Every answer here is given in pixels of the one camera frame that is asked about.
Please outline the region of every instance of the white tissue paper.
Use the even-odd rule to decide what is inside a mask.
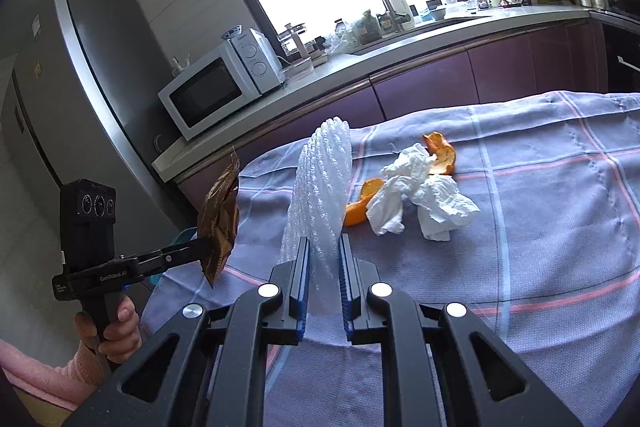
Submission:
[[[376,234],[404,230],[402,195],[418,206],[420,230],[432,241],[448,241],[450,230],[464,227],[477,217],[480,209],[460,194],[451,176],[429,175],[435,160],[435,155],[417,143],[380,171],[387,179],[367,205],[367,219]]]
[[[300,237],[311,242],[308,313],[341,309],[338,238],[351,181],[351,133],[339,118],[324,122],[303,146],[282,236],[280,262],[296,258]]]

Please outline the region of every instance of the microwave knob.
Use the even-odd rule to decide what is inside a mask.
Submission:
[[[257,52],[258,50],[252,44],[247,44],[246,46],[242,46],[242,54],[247,58],[255,57],[255,54]]]
[[[264,74],[266,70],[267,70],[267,66],[264,65],[264,62],[256,62],[253,68],[251,68],[251,71],[255,76],[260,76],[261,74]]]

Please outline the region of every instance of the sticker on refrigerator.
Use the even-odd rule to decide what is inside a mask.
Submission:
[[[33,38],[36,39],[40,32],[40,16],[37,13],[36,18],[31,23],[31,30],[33,31]]]

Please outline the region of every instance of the hand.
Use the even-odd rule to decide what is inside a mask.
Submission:
[[[125,363],[142,345],[138,323],[140,318],[133,302],[125,297],[118,306],[118,320],[104,329],[107,339],[98,346],[98,351],[115,363]],[[80,312],[74,317],[74,324],[84,345],[91,347],[97,343],[97,331],[91,317]]]

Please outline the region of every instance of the pink sweater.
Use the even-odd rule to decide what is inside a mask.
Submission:
[[[103,381],[98,360],[82,342],[65,367],[50,367],[0,340],[0,367],[14,387],[70,411]]]

